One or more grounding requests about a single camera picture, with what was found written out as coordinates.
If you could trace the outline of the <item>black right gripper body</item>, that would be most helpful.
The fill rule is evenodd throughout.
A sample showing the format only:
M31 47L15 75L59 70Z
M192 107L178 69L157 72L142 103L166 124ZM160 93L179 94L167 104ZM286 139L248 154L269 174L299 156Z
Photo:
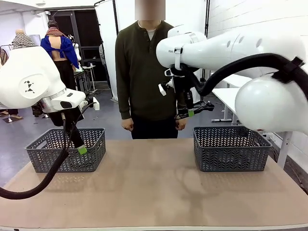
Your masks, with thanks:
M190 71L173 69L173 84L181 100L192 101Z

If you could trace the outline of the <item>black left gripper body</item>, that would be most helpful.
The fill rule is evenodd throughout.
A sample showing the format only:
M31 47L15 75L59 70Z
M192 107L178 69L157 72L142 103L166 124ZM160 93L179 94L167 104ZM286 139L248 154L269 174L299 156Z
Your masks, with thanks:
M64 114L66 120L66 132L68 132L69 134L73 133L75 135L79 134L79 130L77 129L76 124L78 121L83 119L80 108L76 107L72 109L62 110L59 112L48 113L48 116L56 127L63 126L62 113Z

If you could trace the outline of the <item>person's left hand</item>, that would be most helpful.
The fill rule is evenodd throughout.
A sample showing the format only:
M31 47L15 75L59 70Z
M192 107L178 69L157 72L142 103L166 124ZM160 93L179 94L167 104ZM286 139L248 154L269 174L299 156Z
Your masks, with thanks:
M185 129L186 124L187 124L186 118L177 119L176 120L176 130L181 131L181 130Z

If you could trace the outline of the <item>person's right hand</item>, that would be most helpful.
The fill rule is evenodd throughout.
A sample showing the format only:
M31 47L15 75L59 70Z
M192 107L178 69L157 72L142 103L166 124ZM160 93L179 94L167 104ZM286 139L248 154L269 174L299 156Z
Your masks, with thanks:
M131 118L129 119L122 119L121 126L123 129L128 131L133 131L133 120Z

